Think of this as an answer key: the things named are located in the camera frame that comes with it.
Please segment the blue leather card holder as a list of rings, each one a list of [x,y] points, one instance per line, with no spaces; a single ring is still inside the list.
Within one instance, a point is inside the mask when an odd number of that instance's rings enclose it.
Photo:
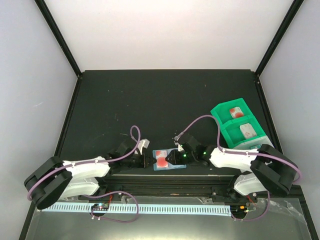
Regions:
[[[169,161],[170,154],[179,153],[177,148],[158,149],[152,151],[152,157],[155,159],[153,164],[154,171],[167,171],[175,169],[186,169],[186,164],[178,164]]]

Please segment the red circle chip card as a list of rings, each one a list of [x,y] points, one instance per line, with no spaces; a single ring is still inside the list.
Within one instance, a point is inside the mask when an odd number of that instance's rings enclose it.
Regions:
[[[155,159],[156,159],[156,167],[157,168],[167,168],[168,162],[166,161],[167,151],[166,150],[156,150],[155,151]]]

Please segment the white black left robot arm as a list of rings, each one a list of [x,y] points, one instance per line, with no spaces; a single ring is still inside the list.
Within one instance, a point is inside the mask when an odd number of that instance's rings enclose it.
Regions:
[[[79,161],[53,156],[24,181],[27,199],[39,210],[77,196],[101,200],[108,192],[102,184],[104,178],[127,170],[147,169],[156,163],[145,151],[149,144],[148,139],[127,139],[104,156]]]

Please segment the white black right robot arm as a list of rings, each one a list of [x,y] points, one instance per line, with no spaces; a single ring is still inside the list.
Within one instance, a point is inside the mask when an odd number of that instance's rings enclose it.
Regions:
[[[213,144],[203,145],[187,134],[178,139],[177,145],[178,148],[165,158],[172,165],[198,164],[240,170],[241,174],[224,191],[224,195],[234,202],[264,191],[286,197],[299,175],[298,166],[268,144],[256,149],[229,149]]]

